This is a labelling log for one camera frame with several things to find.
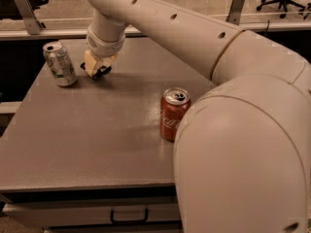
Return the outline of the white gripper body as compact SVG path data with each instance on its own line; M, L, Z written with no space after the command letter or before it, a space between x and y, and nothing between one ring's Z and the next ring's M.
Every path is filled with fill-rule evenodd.
M125 40L124 30L123 20L93 10L92 21L87 29L86 45L98 57L110 57L121 50Z

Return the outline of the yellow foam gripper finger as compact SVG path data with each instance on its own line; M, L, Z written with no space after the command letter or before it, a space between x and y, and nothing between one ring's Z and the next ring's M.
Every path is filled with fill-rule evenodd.
M97 74L99 58L95 56L91 50L85 51L85 70L90 77Z
M117 59L118 55L114 54L112 56L109 57L105 57L105 58L101 58L99 61L99 67L100 68L108 68L110 67L114 61Z

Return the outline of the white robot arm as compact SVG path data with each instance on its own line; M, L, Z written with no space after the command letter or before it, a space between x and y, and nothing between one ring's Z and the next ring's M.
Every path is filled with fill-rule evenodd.
M161 0L87 0L88 47L107 57L132 25L214 84L174 144L184 233L307 233L310 66L239 26Z

